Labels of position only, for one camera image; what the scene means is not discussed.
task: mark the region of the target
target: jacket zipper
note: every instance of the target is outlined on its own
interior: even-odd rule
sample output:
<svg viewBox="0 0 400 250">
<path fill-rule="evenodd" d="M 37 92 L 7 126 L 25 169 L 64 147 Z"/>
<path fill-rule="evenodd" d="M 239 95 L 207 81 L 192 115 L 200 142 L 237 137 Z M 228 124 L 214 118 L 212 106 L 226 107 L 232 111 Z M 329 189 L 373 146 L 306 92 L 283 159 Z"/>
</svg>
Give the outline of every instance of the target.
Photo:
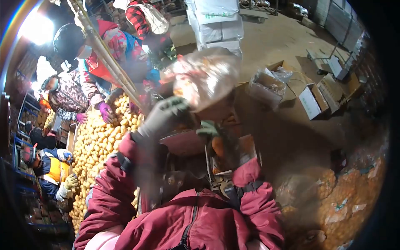
<svg viewBox="0 0 400 250">
<path fill-rule="evenodd" d="M 185 230 L 184 230 L 184 232 L 183 232 L 183 235 L 182 235 L 182 238 L 181 238 L 179 244 L 178 244 L 176 247 L 171 248 L 171 250 L 172 250 L 172 249 L 180 249 L 180 248 L 179 248 L 180 246 L 183 246 L 186 250 L 190 250 L 189 247 L 188 247 L 188 245 L 187 245 L 187 243 L 186 243 L 186 241 L 187 241 L 188 236 L 189 236 L 189 230 L 190 230 L 190 228 L 192 227 L 192 225 L 193 225 L 193 223 L 194 223 L 194 220 L 196 219 L 197 210 L 198 210 L 198 207 L 195 206 L 195 207 L 193 208 L 192 222 L 191 222 L 189 225 L 186 226 L 186 228 L 185 228 Z"/>
</svg>

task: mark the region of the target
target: backpack strap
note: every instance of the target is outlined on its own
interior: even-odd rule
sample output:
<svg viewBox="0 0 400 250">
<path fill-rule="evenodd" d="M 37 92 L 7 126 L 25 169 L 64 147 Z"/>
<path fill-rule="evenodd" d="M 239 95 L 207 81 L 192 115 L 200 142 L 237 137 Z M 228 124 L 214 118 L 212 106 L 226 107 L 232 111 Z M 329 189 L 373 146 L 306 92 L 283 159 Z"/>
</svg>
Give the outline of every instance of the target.
<svg viewBox="0 0 400 250">
<path fill-rule="evenodd" d="M 224 191 L 226 195 L 229 197 L 228 203 L 237 211 L 240 212 L 240 204 L 241 204 L 241 199 L 246 192 L 252 192 L 257 190 L 264 181 L 262 180 L 256 180 L 255 182 L 250 182 L 243 188 L 239 188 L 237 186 L 233 185 L 227 185 L 226 188 L 224 188 Z"/>
</svg>

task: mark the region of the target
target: face mask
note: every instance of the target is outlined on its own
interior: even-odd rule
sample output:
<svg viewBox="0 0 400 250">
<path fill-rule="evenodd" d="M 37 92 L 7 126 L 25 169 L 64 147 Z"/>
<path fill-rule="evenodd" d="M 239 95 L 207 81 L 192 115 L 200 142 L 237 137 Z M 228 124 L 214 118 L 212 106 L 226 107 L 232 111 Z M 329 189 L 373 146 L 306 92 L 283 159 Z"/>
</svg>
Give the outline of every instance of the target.
<svg viewBox="0 0 400 250">
<path fill-rule="evenodd" d="M 92 54 L 92 47 L 85 45 L 82 52 L 77 56 L 79 59 L 86 59 Z"/>
<path fill-rule="evenodd" d="M 56 78 L 56 81 L 54 82 L 54 85 L 50 91 L 55 91 L 58 88 L 58 79 Z"/>
</svg>

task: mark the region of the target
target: sack of potatoes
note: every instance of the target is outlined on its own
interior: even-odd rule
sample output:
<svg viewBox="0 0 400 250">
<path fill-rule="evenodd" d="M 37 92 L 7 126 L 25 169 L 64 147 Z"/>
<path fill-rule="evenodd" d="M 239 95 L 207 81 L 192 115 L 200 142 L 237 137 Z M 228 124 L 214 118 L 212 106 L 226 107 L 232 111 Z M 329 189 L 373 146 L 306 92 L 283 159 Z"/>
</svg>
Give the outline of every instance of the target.
<svg viewBox="0 0 400 250">
<path fill-rule="evenodd" d="M 95 177 L 104 169 L 104 163 L 109 154 L 116 152 L 122 141 L 122 136 L 128 131 L 135 131 L 144 119 L 143 115 L 128 113 L 129 97 L 124 93 L 112 102 L 114 119 L 112 124 L 106 124 L 99 110 L 90 109 L 87 112 L 88 121 L 78 128 L 74 142 L 74 162 L 72 171 L 77 175 L 80 186 L 75 188 L 74 209 L 70 212 L 74 225 L 75 235 L 87 211 L 86 196 L 90 187 L 96 181 Z M 137 210 L 137 191 L 132 205 Z"/>
</svg>

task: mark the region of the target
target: worker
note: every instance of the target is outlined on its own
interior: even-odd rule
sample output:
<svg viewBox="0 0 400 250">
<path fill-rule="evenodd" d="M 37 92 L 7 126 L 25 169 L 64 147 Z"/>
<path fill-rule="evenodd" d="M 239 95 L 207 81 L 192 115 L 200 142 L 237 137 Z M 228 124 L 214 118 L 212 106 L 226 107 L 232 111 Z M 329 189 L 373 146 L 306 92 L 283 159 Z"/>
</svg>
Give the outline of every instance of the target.
<svg viewBox="0 0 400 250">
<path fill-rule="evenodd" d="M 69 174 L 72 154 L 66 149 L 48 149 L 37 152 L 36 146 L 26 147 L 22 157 L 32 168 L 42 187 L 42 192 L 55 201 L 72 197 L 72 188 L 78 186 L 75 174 Z"/>
<path fill-rule="evenodd" d="M 48 91 L 49 105 L 58 117 L 81 124 L 87 121 L 85 113 L 89 102 L 80 87 L 77 70 L 58 73 L 44 56 L 40 56 L 36 75 L 42 90 Z"/>
<path fill-rule="evenodd" d="M 113 6 L 125 10 L 126 19 L 135 28 L 137 37 L 148 46 L 155 68 L 163 70 L 176 61 L 176 49 L 168 31 L 170 14 L 164 17 L 159 4 L 150 0 L 115 0 Z"/>
<path fill-rule="evenodd" d="M 132 35 L 121 31 L 113 22 L 92 19 L 92 23 L 140 94 L 145 93 L 145 86 L 159 84 L 159 71 L 148 65 L 147 54 Z M 118 88 L 121 86 L 92 50 L 90 40 L 84 36 L 80 27 L 66 24 L 57 31 L 53 45 L 58 56 L 71 64 L 70 69 L 79 67 L 84 94 L 90 100 L 90 104 L 100 110 L 103 120 L 110 123 L 113 118 L 112 110 L 104 102 L 96 82 L 104 89 L 112 89 L 106 87 L 108 83 Z"/>
<path fill-rule="evenodd" d="M 37 144 L 37 149 L 43 150 L 45 148 L 53 149 L 57 146 L 57 132 L 49 128 L 33 127 L 31 121 L 25 123 L 25 130 L 30 137 L 32 145 Z"/>
<path fill-rule="evenodd" d="M 271 184 L 259 180 L 256 158 L 243 161 L 232 174 L 234 188 L 242 194 L 237 196 L 236 209 L 210 190 L 191 189 L 132 220 L 136 215 L 133 191 L 135 183 L 146 181 L 149 151 L 187 113 L 184 99 L 161 100 L 137 131 L 124 136 L 119 152 L 106 160 L 89 191 L 75 249 L 281 249 L 280 209 Z M 198 133 L 217 134 L 208 130 Z"/>
</svg>

